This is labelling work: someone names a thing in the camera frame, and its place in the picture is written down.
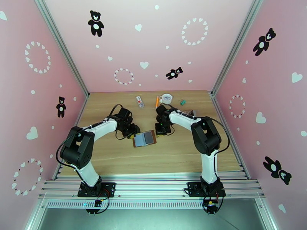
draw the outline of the gray floor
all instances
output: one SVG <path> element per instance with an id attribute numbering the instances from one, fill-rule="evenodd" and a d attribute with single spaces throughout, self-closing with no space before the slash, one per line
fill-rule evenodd
<path id="1" fill-rule="evenodd" d="M 40 230 L 264 230 L 253 199 L 225 199 L 221 210 L 107 210 L 88 216 L 83 209 L 48 209 Z"/>

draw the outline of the wooden table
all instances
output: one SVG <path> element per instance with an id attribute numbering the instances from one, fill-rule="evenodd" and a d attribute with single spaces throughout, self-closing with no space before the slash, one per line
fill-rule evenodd
<path id="1" fill-rule="evenodd" d="M 79 126 L 84 127 L 103 120 L 115 104 L 122 104 L 133 113 L 133 123 L 141 132 L 154 130 L 156 123 L 155 102 L 157 95 L 165 92 L 113 92 L 91 93 L 83 111 Z M 219 120 L 213 103 L 205 90 L 175 91 L 172 105 L 181 111 L 196 109 L 197 116 L 210 116 Z M 135 97 L 141 96 L 145 107 L 139 108 Z M 180 100 L 186 100 L 184 106 Z M 220 149 L 227 145 L 223 129 L 216 124 L 222 137 Z M 157 138 L 157 143 L 134 148 L 132 139 L 117 140 L 109 133 L 94 144 L 92 164 L 98 174 L 141 174 L 201 172 L 200 153 L 194 146 L 192 134 L 187 129 L 174 125 L 175 133 Z M 218 171 L 237 171 L 241 168 L 231 148 L 218 155 Z M 62 169 L 60 176 L 75 175 L 71 168 Z"/>

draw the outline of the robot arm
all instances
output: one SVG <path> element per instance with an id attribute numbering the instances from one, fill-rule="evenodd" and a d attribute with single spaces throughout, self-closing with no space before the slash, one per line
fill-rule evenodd
<path id="1" fill-rule="evenodd" d="M 225 196 L 223 185 L 216 173 L 216 155 L 220 147 L 221 137 L 211 118 L 197 118 L 187 115 L 174 107 L 166 109 L 163 105 L 159 106 L 156 112 L 158 113 L 157 121 L 159 122 L 156 123 L 157 135 L 170 133 L 172 124 L 178 124 L 192 132 L 194 145 L 201 153 L 201 187 L 204 195 L 216 196 L 216 193 L 218 193 L 220 197 Z"/>
<path id="2" fill-rule="evenodd" d="M 92 151 L 94 142 L 104 135 L 121 131 L 125 138 L 140 133 L 140 128 L 132 123 L 132 113 L 121 108 L 118 114 L 109 116 L 101 122 L 86 128 L 73 127 L 67 141 L 62 147 L 60 157 L 70 166 L 75 168 L 82 179 L 80 189 L 89 196 L 97 196 L 101 192 L 101 177 L 95 171 L 92 163 Z"/>

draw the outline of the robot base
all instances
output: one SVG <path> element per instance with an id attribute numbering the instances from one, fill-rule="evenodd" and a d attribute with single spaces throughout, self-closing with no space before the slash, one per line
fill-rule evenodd
<path id="1" fill-rule="evenodd" d="M 222 182 L 218 179 L 212 184 L 208 184 L 202 178 L 200 182 L 188 182 L 187 191 L 190 197 L 225 197 L 225 189 Z"/>
<path id="2" fill-rule="evenodd" d="M 78 197 L 107 197 L 106 191 L 109 192 L 109 198 L 114 197 L 116 183 L 101 182 L 101 178 L 97 181 L 94 187 L 89 187 L 87 184 L 81 182 L 78 192 Z"/>

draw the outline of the white heart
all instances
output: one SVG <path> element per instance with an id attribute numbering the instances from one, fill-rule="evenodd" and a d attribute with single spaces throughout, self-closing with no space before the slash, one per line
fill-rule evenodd
<path id="1" fill-rule="evenodd" d="M 141 32 L 141 30 L 142 30 L 142 25 L 141 25 L 141 24 L 135 25 L 134 28 L 135 28 L 137 31 Z"/>
<path id="2" fill-rule="evenodd" d="M 33 140 L 33 139 L 36 139 L 37 137 L 38 137 L 37 129 L 36 129 L 36 127 L 33 126 L 33 127 L 31 127 L 30 132 L 27 133 L 26 138 L 28 140 Z"/>
<path id="3" fill-rule="evenodd" d="M 299 82 L 303 78 L 303 75 L 298 74 L 297 72 L 293 72 L 291 78 L 292 78 L 292 83 L 296 83 L 296 82 Z"/>
<path id="4" fill-rule="evenodd" d="M 286 213 L 286 209 L 283 204 L 279 204 L 278 209 L 281 210 L 283 213 Z"/>
<path id="5" fill-rule="evenodd" d="M 140 66 L 143 68 L 143 69 L 146 69 L 148 67 L 149 63 L 148 62 L 140 62 Z"/>
<path id="6" fill-rule="evenodd" d="M 256 122 L 260 124 L 264 124 L 266 122 L 266 118 L 262 115 L 262 112 L 257 113 Z"/>
<path id="7" fill-rule="evenodd" d="M 0 11 L 0 19 L 7 20 L 7 16 L 5 15 L 3 11 Z"/>

